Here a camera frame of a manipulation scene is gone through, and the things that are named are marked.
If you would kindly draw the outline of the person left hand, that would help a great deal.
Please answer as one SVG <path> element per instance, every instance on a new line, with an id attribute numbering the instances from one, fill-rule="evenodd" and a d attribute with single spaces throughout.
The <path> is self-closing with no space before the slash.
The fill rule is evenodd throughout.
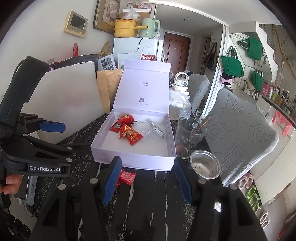
<path id="1" fill-rule="evenodd" d="M 17 194 L 22 183 L 23 175 L 20 174 L 9 174 L 6 177 L 5 184 L 0 187 L 0 193 L 5 195 Z"/>

